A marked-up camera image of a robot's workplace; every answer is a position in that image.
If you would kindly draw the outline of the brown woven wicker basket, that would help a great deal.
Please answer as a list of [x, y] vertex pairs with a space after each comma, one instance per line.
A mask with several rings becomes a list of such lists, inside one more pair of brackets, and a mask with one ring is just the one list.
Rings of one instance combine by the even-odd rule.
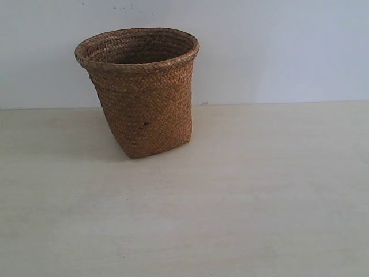
[[76, 61], [93, 83], [108, 127], [133, 159], [180, 147], [192, 135], [198, 39], [172, 28], [104, 32], [81, 42]]

